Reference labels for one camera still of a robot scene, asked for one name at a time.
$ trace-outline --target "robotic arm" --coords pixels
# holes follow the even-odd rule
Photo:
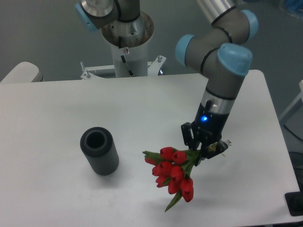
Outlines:
[[[191,150],[201,145],[201,159],[224,152],[228,145],[222,130],[248,74],[252,53],[239,46],[258,30],[249,10],[239,11],[232,0],[197,0],[213,30],[204,37],[185,35],[176,46],[176,58],[208,78],[195,120],[181,126],[184,143]],[[209,146],[217,143],[215,149]]]
[[[249,10],[239,11],[233,0],[197,2],[213,30],[204,37],[182,37],[176,58],[208,78],[195,120],[181,126],[184,143],[191,150],[202,144],[200,156],[205,159],[228,148],[221,140],[222,130],[252,62],[251,51],[239,45],[256,34],[258,20]],[[132,76],[135,70],[136,75],[147,75],[147,50],[142,47],[152,36],[153,23],[140,12],[140,0],[81,0],[75,7],[90,31],[102,29],[105,39],[116,47],[112,54],[117,77],[128,72]],[[135,52],[138,46],[145,53],[144,59]],[[124,55],[131,48],[138,57],[135,61]]]
[[[140,11],[140,0],[81,0],[75,8],[89,31],[101,29],[112,50],[116,77],[147,76],[153,22]]]

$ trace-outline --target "metal bracket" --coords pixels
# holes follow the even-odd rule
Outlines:
[[[128,53],[124,53],[124,49],[125,48],[121,48],[121,55],[125,55],[125,54],[129,54]],[[149,61],[147,63],[148,66],[148,76],[158,76],[159,74],[163,74],[161,67],[163,66],[163,64],[166,61],[166,57],[159,55],[155,61]],[[110,75],[110,74],[114,74],[115,73],[115,68],[114,65],[105,65],[105,66],[94,66],[94,67],[84,67],[83,62],[80,62],[81,64],[81,68],[82,68],[82,75],[81,78],[82,79],[88,79],[89,77],[87,77],[87,75],[99,75],[99,74],[106,74],[106,75]],[[100,77],[100,76],[96,76],[97,78],[114,78],[114,77],[110,77],[110,76],[104,76],[104,77]]]

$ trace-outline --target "tulip bud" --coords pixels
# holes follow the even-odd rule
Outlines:
[[[157,165],[157,162],[151,158],[145,158],[145,162],[154,166]]]
[[[180,184],[175,181],[169,182],[169,194],[176,194],[180,190]]]
[[[171,180],[174,182],[180,182],[184,178],[184,171],[180,166],[174,166],[170,173]]]
[[[162,148],[160,150],[160,155],[165,160],[171,161],[172,160],[172,154],[173,154],[173,148],[172,147]]]
[[[172,155],[172,160],[178,164],[181,165],[184,162],[186,162],[187,158],[186,158],[186,153],[184,151],[176,151],[173,155]]]
[[[166,184],[166,185],[163,185],[163,183],[164,183],[164,181],[165,181],[166,179],[167,179],[167,177],[164,176],[164,175],[158,176],[158,178],[157,178],[157,180],[156,180],[156,183],[158,184],[157,187],[158,187],[158,188],[161,188],[161,187],[167,186],[167,184]]]

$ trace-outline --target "green leaf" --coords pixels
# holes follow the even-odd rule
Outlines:
[[[167,185],[169,184],[169,182],[170,182],[170,176],[163,182],[162,185]]]
[[[156,162],[157,165],[164,160],[163,158],[152,158],[152,159]]]
[[[150,158],[153,160],[159,160],[159,161],[164,161],[164,158],[161,157],[159,153],[154,153],[154,152],[149,152],[149,151],[144,151],[146,158]]]
[[[143,151],[142,153],[148,155],[148,154],[159,154],[159,153],[156,153],[156,152],[151,152],[151,151]]]
[[[175,197],[170,201],[169,205],[166,207],[165,212],[168,211],[170,208],[176,205],[177,202],[182,198],[181,190],[179,190]]]

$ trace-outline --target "white table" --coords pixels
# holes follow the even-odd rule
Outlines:
[[[235,227],[300,221],[284,194],[299,188],[260,71],[250,71],[223,130],[232,146],[192,172],[195,195],[164,213],[143,150],[186,149],[207,79],[198,74],[0,85],[0,226]],[[80,146],[108,129],[120,157],[93,172]]]

